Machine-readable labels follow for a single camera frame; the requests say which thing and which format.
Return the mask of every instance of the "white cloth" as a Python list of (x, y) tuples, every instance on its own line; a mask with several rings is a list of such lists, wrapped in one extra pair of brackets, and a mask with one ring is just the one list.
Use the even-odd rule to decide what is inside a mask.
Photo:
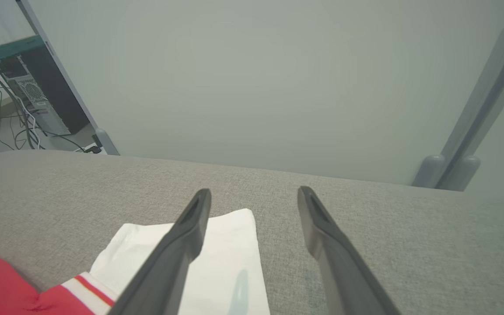
[[(117, 294), (172, 224), (124, 224), (94, 261), (90, 274)], [(209, 219), (202, 251), (190, 263), (180, 315), (268, 315), (256, 221), (249, 209)]]

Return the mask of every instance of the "floor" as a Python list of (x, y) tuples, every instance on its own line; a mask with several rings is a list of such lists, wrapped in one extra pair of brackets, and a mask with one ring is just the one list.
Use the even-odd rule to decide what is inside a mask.
[[(0, 136), (3, 142), (7, 143), (10, 145), (13, 149), (16, 150), (16, 147), (14, 145), (14, 136), (13, 134), (17, 134), (21, 130), (24, 130), (24, 127), (21, 128), (19, 126), (19, 121), (17, 117), (14, 118), (4, 118), (1, 120), (1, 132)], [(81, 129), (78, 133), (72, 134), (69, 136), (65, 136), (66, 138), (76, 142), (78, 145), (85, 147), (90, 145), (91, 143), (94, 142), (92, 139), (92, 135), (95, 133), (94, 128), (90, 124), (86, 125), (83, 129)], [(22, 143), (24, 142), (23, 139), (26, 137), (26, 132), (23, 132), (18, 136), (17, 138), (17, 145), (18, 147), (21, 147)], [(74, 151), (75, 149), (78, 149), (74, 144), (59, 138), (59, 137), (54, 137), (54, 136), (49, 136), (46, 137), (42, 132), (37, 131), (37, 134), (40, 136), (40, 145), (47, 150), (65, 150), (65, 151)], [(21, 150), (30, 150), (30, 147), (28, 146), (28, 143), (24, 144), (22, 146)], [(4, 145), (3, 143), (0, 142), (0, 152), (4, 151), (11, 151), (11, 149)]]

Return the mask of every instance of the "white stripe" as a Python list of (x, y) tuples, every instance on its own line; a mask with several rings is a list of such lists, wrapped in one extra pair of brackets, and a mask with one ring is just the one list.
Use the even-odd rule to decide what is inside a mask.
[(103, 285), (100, 283), (95, 277), (93, 277), (90, 273), (82, 273), (80, 274), (81, 277), (83, 277), (88, 283), (92, 284), (93, 287), (98, 289), (98, 291), (101, 291), (109, 297), (112, 301), (116, 301), (118, 299), (118, 295), (114, 293), (112, 290), (108, 289), (106, 285)]
[(76, 279), (71, 279), (62, 284), (62, 286), (72, 293), (95, 315), (106, 315), (110, 311), (110, 306), (99, 297), (90, 292)]

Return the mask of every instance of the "computer tower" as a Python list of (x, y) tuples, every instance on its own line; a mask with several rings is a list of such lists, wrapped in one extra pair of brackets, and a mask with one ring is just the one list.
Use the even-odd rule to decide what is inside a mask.
[(42, 130), (75, 134), (88, 118), (44, 45), (0, 59), (0, 74)]

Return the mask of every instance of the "red fabric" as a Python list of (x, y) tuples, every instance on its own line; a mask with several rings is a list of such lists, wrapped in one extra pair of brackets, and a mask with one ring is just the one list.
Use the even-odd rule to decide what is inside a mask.
[(86, 287), (90, 292), (94, 293), (98, 298), (100, 298), (104, 303), (110, 305), (110, 307), (114, 306), (114, 301), (107, 297), (104, 293), (102, 293), (99, 289), (95, 288), (92, 284), (88, 283), (83, 277), (77, 276), (75, 277), (76, 281), (79, 281), (83, 287)]
[(0, 315), (92, 315), (81, 301), (58, 285), (38, 294), (0, 259)]

